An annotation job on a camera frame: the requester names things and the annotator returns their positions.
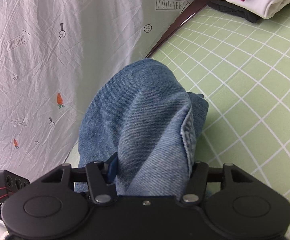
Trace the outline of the green grid cutting mat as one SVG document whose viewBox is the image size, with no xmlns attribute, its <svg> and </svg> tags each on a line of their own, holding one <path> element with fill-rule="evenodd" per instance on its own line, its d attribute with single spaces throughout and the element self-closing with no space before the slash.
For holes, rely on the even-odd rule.
<svg viewBox="0 0 290 240">
<path fill-rule="evenodd" d="M 196 160 L 233 163 L 290 201 L 290 4 L 256 24 L 206 7 L 153 59 L 208 101 Z"/>
</svg>

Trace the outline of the folded black garment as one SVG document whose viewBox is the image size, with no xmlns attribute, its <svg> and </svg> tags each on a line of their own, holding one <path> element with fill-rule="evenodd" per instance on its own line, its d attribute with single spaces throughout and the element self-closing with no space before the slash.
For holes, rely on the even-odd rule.
<svg viewBox="0 0 290 240">
<path fill-rule="evenodd" d="M 207 5 L 214 10 L 230 14 L 232 16 L 244 18 L 251 23 L 256 23 L 261 20 L 261 17 L 259 15 L 256 15 L 253 12 L 248 11 L 247 9 L 241 8 L 238 5 L 229 3 L 227 1 L 208 0 Z"/>
</svg>

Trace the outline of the blue denim jeans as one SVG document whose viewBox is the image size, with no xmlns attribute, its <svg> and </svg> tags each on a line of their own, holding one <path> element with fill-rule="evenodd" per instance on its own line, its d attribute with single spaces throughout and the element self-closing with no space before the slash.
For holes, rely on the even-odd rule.
<svg viewBox="0 0 290 240">
<path fill-rule="evenodd" d="M 117 154 L 119 195 L 181 198 L 207 111 L 204 97 L 187 92 L 164 64 L 132 63 L 89 105 L 79 131 L 79 166 Z"/>
</svg>

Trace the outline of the grey printed backdrop sheet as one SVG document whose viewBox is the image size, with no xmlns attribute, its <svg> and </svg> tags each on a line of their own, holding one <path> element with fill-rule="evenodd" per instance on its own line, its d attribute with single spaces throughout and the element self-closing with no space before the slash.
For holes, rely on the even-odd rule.
<svg viewBox="0 0 290 240">
<path fill-rule="evenodd" d="M 64 163 L 97 91 L 193 1 L 0 0 L 0 170 Z"/>
</svg>

